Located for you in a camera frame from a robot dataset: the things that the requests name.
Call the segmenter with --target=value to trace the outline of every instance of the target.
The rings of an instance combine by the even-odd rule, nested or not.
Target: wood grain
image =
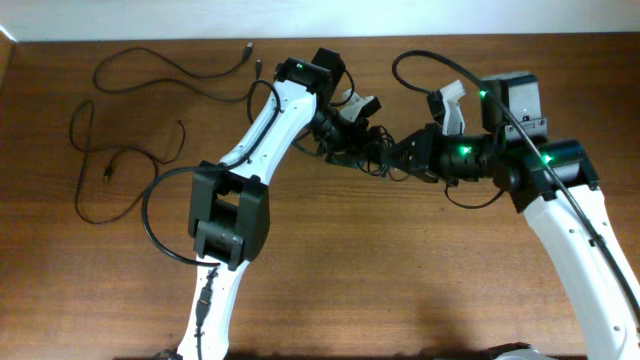
[[[11,53],[13,52],[13,41],[9,40],[2,31],[0,31],[0,90],[2,90],[2,80],[7,71],[9,62],[11,61]]]
[[[176,346],[188,319],[194,269],[160,254],[136,210],[107,226],[75,215],[82,155],[67,139],[69,116],[96,101],[96,145],[134,143],[163,154],[187,141],[175,166],[217,161],[248,128],[244,104],[219,104],[171,85],[131,95],[101,94],[93,67],[145,45],[203,72],[225,69],[246,41],[21,43],[0,96],[0,353],[11,359],[150,356]],[[445,36],[261,40],[264,75],[289,56],[324,46],[342,54],[361,95],[377,95],[371,121],[402,139],[431,121],[424,97],[395,82],[399,53],[441,52],[479,75],[530,70],[540,80],[554,139],[576,138],[602,179],[607,208],[631,266],[640,273],[640,35]],[[437,88],[458,78],[423,60],[402,74]],[[132,55],[104,74],[133,84],[171,69]],[[198,86],[241,94],[252,66]],[[341,84],[339,91],[346,89]],[[478,99],[462,101],[470,133],[480,131]],[[266,98],[260,90],[256,111]],[[90,160],[83,208],[117,213],[152,176],[144,159],[122,159],[110,185],[108,156]],[[191,254],[186,233],[190,177],[158,188],[154,230]],[[391,356],[484,349],[524,341],[549,354],[584,353],[580,328],[542,245],[508,197],[480,211],[454,207],[443,185],[391,183],[289,151],[271,193],[272,226],[240,287],[231,349],[268,355]],[[489,181],[452,191],[459,201],[493,196]]]

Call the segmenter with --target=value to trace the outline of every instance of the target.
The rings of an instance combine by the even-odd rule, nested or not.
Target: black cable
[[[196,349],[198,351],[198,360],[202,360],[202,326],[204,320],[211,309],[211,298],[213,297],[213,278],[218,276],[217,268],[211,269],[207,274],[207,283],[200,290],[200,298],[196,304]]]
[[[468,209],[468,210],[476,210],[476,209],[482,209],[485,208],[491,204],[493,204],[494,202],[496,202],[496,200],[498,200],[502,194],[504,194],[504,190],[500,190],[498,191],[498,193],[491,198],[491,200],[487,201],[484,204],[480,204],[480,205],[465,205],[465,204],[461,204],[455,200],[453,200],[450,196],[449,196],[449,184],[445,185],[444,187],[444,195],[447,197],[447,199],[449,199],[449,201],[451,201],[452,204],[459,206],[463,209]]]
[[[87,129],[87,142],[86,145],[84,147],[78,145],[78,143],[76,142],[74,136],[73,136],[73,130],[75,128],[76,122],[80,116],[80,113],[82,112],[82,110],[84,110],[85,108],[90,108],[90,113],[89,113],[89,126]],[[78,105],[78,107],[74,110],[72,116],[71,116],[71,121],[69,122],[69,142],[71,143],[71,146],[73,146],[74,149],[76,149],[77,151],[81,152],[84,154],[84,157],[82,159],[82,166],[80,168],[80,176],[78,177],[78,184],[76,186],[76,192],[75,192],[75,199],[74,199],[74,207],[75,207],[75,211],[76,214],[78,214],[78,216],[85,221],[88,224],[92,224],[92,225],[103,225],[103,224],[108,224],[114,221],[117,221],[123,217],[125,217],[127,214],[129,214],[131,212],[131,210],[133,210],[133,208],[136,206],[136,204],[138,204],[138,202],[142,199],[142,195],[144,194],[144,191],[142,191],[132,202],[131,204],[125,209],[123,210],[121,213],[119,213],[118,215],[108,218],[106,220],[94,220],[91,219],[89,216],[87,216],[86,214],[84,214],[81,210],[80,210],[80,196],[82,194],[82,188],[84,186],[84,182],[86,179],[86,174],[87,174],[87,167],[88,167],[88,162],[89,162],[89,155],[90,154],[95,154],[98,152],[103,152],[103,151],[111,151],[111,150],[117,150],[117,152],[111,157],[111,160],[109,161],[109,165],[106,167],[105,172],[104,172],[104,177],[105,177],[105,182],[108,182],[111,178],[111,176],[113,175],[113,170],[114,170],[114,166],[115,166],[115,161],[116,159],[118,159],[122,154],[126,153],[126,152],[134,152],[134,153],[138,153],[141,154],[143,156],[145,156],[147,159],[149,159],[149,161],[153,164],[153,170],[154,170],[154,178],[158,176],[159,173],[159,165],[166,165],[166,164],[170,164],[172,162],[174,162],[178,156],[180,155],[180,153],[182,152],[182,148],[184,147],[184,142],[186,139],[186,130],[184,128],[184,124],[182,123],[182,121],[178,121],[178,125],[180,126],[181,130],[182,130],[182,140],[180,141],[180,146],[178,147],[178,150],[176,151],[175,155],[168,159],[168,160],[162,160],[157,158],[156,156],[154,156],[153,154],[151,154],[150,152],[148,152],[147,150],[141,149],[141,148],[137,148],[137,147],[133,147],[133,146],[105,146],[105,147],[99,147],[99,148],[92,148],[91,147],[91,143],[92,143],[92,130],[93,130],[93,120],[94,120],[94,112],[95,112],[95,104],[93,103],[92,100],[85,100],[82,103],[80,103],[80,105]]]
[[[236,71],[240,66],[242,66],[244,63],[247,62],[247,60],[249,59],[249,57],[251,56],[251,52],[253,50],[253,44],[249,43],[247,44],[247,46],[245,47],[243,53],[242,53],[242,58],[240,59],[240,61],[235,64],[234,66],[232,66],[230,69],[223,71],[221,73],[218,74],[208,74],[208,75],[203,75],[203,74],[197,74],[194,73],[192,71],[189,71],[187,69],[185,69],[184,67],[182,67],[181,65],[177,64],[176,62],[170,60],[169,58],[167,58],[166,56],[157,53],[151,49],[145,48],[145,47],[133,47],[133,48],[128,48],[128,49],[124,49],[121,51],[116,52],[115,54],[112,54],[110,56],[108,56],[107,58],[105,58],[104,60],[102,60],[98,66],[96,66],[95,70],[93,71],[93,76],[92,76],[92,81],[93,81],[93,85],[96,87],[96,89],[107,93],[107,94],[127,94],[136,90],[140,90],[144,87],[147,86],[152,86],[155,84],[159,84],[159,83],[172,83],[172,84],[176,84],[179,86],[182,86],[184,88],[187,88],[191,91],[194,91],[202,96],[205,96],[211,100],[214,101],[220,101],[220,102],[227,102],[227,103],[233,103],[233,102],[239,102],[239,101],[243,101],[245,99],[247,99],[247,97],[249,96],[249,94],[245,94],[243,96],[240,97],[235,97],[235,98],[224,98],[224,97],[219,97],[217,95],[212,95],[210,93],[207,93],[187,82],[184,82],[182,80],[176,79],[176,78],[170,78],[170,77],[166,77],[166,78],[159,78],[159,79],[154,79],[154,80],[150,80],[147,82],[143,82],[137,85],[133,85],[130,87],[125,87],[125,88],[120,88],[120,89],[109,89],[104,87],[103,85],[100,84],[100,81],[98,80],[99,78],[99,73],[102,71],[102,69],[104,68],[104,66],[106,66],[107,64],[113,62],[114,60],[116,60],[117,58],[126,55],[128,53],[134,52],[134,51],[142,51],[142,52],[146,52],[148,54],[151,54],[155,57],[157,57],[158,59],[162,60],[163,62],[171,65],[172,67],[174,67],[175,69],[179,70],[180,72],[182,72],[183,74],[187,75],[190,78],[193,79],[198,79],[198,80],[207,80],[207,79],[216,79],[216,78],[221,78],[224,77],[226,75],[231,74],[232,72]],[[260,60],[256,61],[256,65],[255,65],[255,69],[256,69],[256,79],[258,79],[260,77],[260,72],[262,71],[262,62]]]
[[[421,88],[419,86],[412,85],[409,82],[407,82],[405,79],[403,79],[402,76],[400,76],[400,74],[398,74],[398,63],[400,63],[400,61],[404,58],[418,55],[415,53],[416,51],[419,51],[419,50],[407,51],[406,53],[401,54],[400,56],[395,58],[395,60],[393,60],[393,63],[391,64],[391,73],[393,74],[393,77],[396,78],[396,80],[398,80],[398,82],[402,84],[402,86],[406,87],[407,89],[417,91],[423,94],[431,95],[433,94],[433,91],[429,89]]]
[[[631,289],[631,286],[629,285],[629,282],[624,277],[624,274],[622,274],[622,270],[620,269],[620,266],[618,265],[618,263],[613,258],[613,255],[609,251],[609,248],[607,247],[604,239],[598,233],[598,231],[595,229],[595,227],[593,226],[593,224],[591,223],[591,221],[589,220],[587,215],[584,213],[584,211],[580,207],[580,204],[578,204],[576,199],[573,197],[571,192],[569,192],[567,187],[562,183],[562,180],[558,177],[558,174],[556,174],[556,172],[553,170],[553,168],[547,162],[544,161],[544,159],[542,158],[542,154],[540,154],[540,151],[538,150],[536,145],[533,143],[533,141],[531,140],[529,135],[527,135],[527,133],[525,132],[524,128],[522,127],[522,125],[520,125],[520,123],[518,122],[516,117],[509,110],[509,108],[493,93],[493,91],[491,91],[491,89],[489,89],[488,87],[486,87],[482,83],[482,80],[480,80],[480,78],[478,78],[473,73],[471,73],[470,71],[468,71],[467,69],[465,69],[461,65],[457,64],[456,62],[448,59],[447,57],[442,56],[440,54],[433,53],[431,51],[426,51],[426,50],[411,50],[411,51],[407,51],[404,54],[401,54],[400,56],[398,56],[393,61],[392,68],[391,68],[391,70],[393,72],[393,75],[405,87],[407,87],[409,89],[412,89],[412,90],[415,90],[415,91],[419,91],[419,92],[425,93],[425,94],[431,93],[430,90],[418,88],[416,86],[413,86],[413,85],[409,84],[408,82],[404,81],[398,75],[398,72],[397,72],[398,63],[400,62],[400,60],[402,60],[404,58],[407,58],[407,57],[410,57],[410,56],[426,57],[426,58],[433,59],[433,60],[435,60],[437,62],[440,62],[440,63],[442,63],[444,65],[447,65],[448,67],[450,67],[453,70],[457,71],[462,76],[466,77],[468,80],[470,80],[472,83],[474,83],[474,85],[476,85],[478,87],[478,89],[480,89],[481,91],[484,91],[485,94],[489,96],[491,101],[493,101],[500,108],[502,113],[506,116],[507,121],[509,122],[509,125],[513,126],[516,129],[516,131],[518,131],[518,134],[520,134],[520,137],[524,140],[526,146],[539,159],[540,165],[547,172],[547,174],[551,177],[551,180],[553,181],[553,183],[558,187],[558,189],[560,189],[560,192],[562,192],[562,194],[565,196],[565,198],[567,199],[567,201],[569,202],[569,204],[571,205],[571,207],[575,211],[576,215],[580,219],[580,222],[584,225],[584,227],[587,230],[587,232],[589,233],[589,235],[592,237],[592,239],[598,245],[598,248],[602,252],[605,260],[607,261],[607,264],[611,267],[611,271],[614,273],[614,276],[616,277],[616,280],[618,280],[618,283],[620,284],[620,287],[622,287],[622,290],[623,290],[625,296],[627,297],[627,300],[631,304],[631,308],[632,308],[633,313],[634,313],[634,315],[636,317],[636,323],[640,323],[640,304],[638,303],[638,299],[636,299],[635,295],[633,294],[633,290]]]
[[[247,116],[251,117],[251,98],[253,97],[253,92],[255,91],[256,87],[259,84],[266,85],[269,89],[271,89],[271,91],[273,92],[273,95],[274,95],[274,97],[276,99],[276,106],[274,108],[273,114],[271,115],[271,118],[269,119],[269,122],[266,124],[265,128],[262,130],[262,132],[258,136],[258,139],[254,142],[254,144],[249,148],[249,150],[238,161],[236,161],[235,163],[230,164],[230,165],[228,165],[228,164],[220,164],[220,165],[211,166],[211,167],[190,166],[190,167],[176,168],[176,169],[167,171],[164,174],[161,174],[161,175],[157,176],[155,179],[153,179],[151,184],[149,184],[149,186],[144,191],[144,194],[142,196],[142,205],[141,205],[142,225],[143,225],[145,231],[147,232],[147,235],[149,236],[149,239],[151,239],[151,242],[156,246],[156,248],[158,248],[158,250],[160,250],[161,252],[163,252],[164,254],[168,255],[170,258],[172,258],[174,260],[180,261],[180,262],[182,262],[184,264],[187,264],[187,265],[204,266],[204,267],[216,267],[216,266],[220,265],[219,263],[207,263],[207,262],[203,262],[203,261],[197,261],[197,260],[192,260],[192,259],[186,258],[186,257],[174,252],[173,250],[169,249],[164,244],[162,244],[160,242],[160,240],[158,240],[156,235],[153,233],[153,230],[151,230],[151,224],[149,223],[148,210],[149,210],[149,199],[151,198],[151,194],[153,193],[153,190],[161,182],[163,182],[164,180],[166,180],[166,179],[168,179],[170,177],[173,177],[173,176],[176,176],[176,175],[179,175],[179,174],[182,174],[182,173],[186,173],[186,172],[215,173],[215,172],[227,171],[227,170],[231,170],[233,168],[236,168],[236,167],[240,166],[241,164],[243,164],[244,162],[250,160],[251,155],[253,154],[255,149],[260,145],[260,142],[262,142],[262,140],[266,136],[267,132],[269,132],[269,129],[271,128],[271,126],[275,122],[275,120],[278,117],[278,114],[280,113],[280,110],[281,110],[280,95],[278,95],[278,92],[276,91],[276,88],[270,82],[268,82],[266,80],[258,79],[256,81],[254,81],[251,84],[251,87],[249,88],[249,92],[248,92],[249,96],[247,98]]]
[[[344,69],[344,73],[347,74],[347,77],[349,78],[349,82],[351,83],[351,93],[349,93],[349,97],[347,97],[343,101],[329,103],[329,105],[331,106],[337,107],[337,106],[345,105],[346,103],[349,102],[349,100],[351,100],[351,98],[353,97],[353,94],[356,92],[356,83],[355,81],[353,81],[353,77],[351,76],[351,73],[347,71],[347,69]]]

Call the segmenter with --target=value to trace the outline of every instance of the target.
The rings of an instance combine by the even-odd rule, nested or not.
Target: white wall
[[[0,0],[18,41],[640,31],[640,0]]]

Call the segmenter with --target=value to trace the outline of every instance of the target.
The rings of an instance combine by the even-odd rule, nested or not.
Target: green led light
[[[470,154],[472,150],[470,146],[460,146],[460,154],[462,156]]]
[[[551,160],[553,160],[553,158],[547,154],[542,154],[542,161],[544,161],[545,164],[548,164],[551,162]]]

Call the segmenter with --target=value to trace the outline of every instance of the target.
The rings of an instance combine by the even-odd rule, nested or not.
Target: wooden table
[[[107,55],[145,45],[185,66],[215,72],[235,62],[246,41],[18,44],[0,94],[0,354],[11,359],[150,356],[176,346],[185,331],[195,270],[158,252],[138,208],[105,226],[83,223],[73,196],[82,155],[67,139],[69,117],[96,101],[95,145],[175,149],[172,166],[216,162],[248,129],[244,104],[220,104],[172,85],[107,95],[91,73]],[[289,56],[318,47],[342,54],[361,95],[383,108],[371,121],[402,139],[430,122],[424,97],[400,86],[391,62],[430,49],[480,76],[530,70],[540,81],[552,139],[582,142],[602,179],[607,209],[640,274],[640,35],[521,35],[255,41],[271,78]],[[439,88],[459,78],[425,60],[402,64],[415,83]],[[143,55],[110,66],[113,86],[175,75]],[[253,76],[196,83],[242,94]],[[462,100],[468,133],[481,131],[478,97]],[[346,81],[339,91],[347,89]],[[255,111],[267,91],[255,97]],[[109,154],[90,159],[82,207],[116,214],[150,181],[147,160],[118,162],[102,183]],[[151,221],[162,239],[192,256],[186,233],[190,176],[162,185]],[[450,204],[443,185],[393,183],[289,151],[270,186],[271,232],[240,287],[231,350],[268,355],[432,355],[524,341],[549,354],[584,353],[580,328],[542,245],[509,197],[469,211]],[[480,203],[490,181],[463,183],[459,201]]]

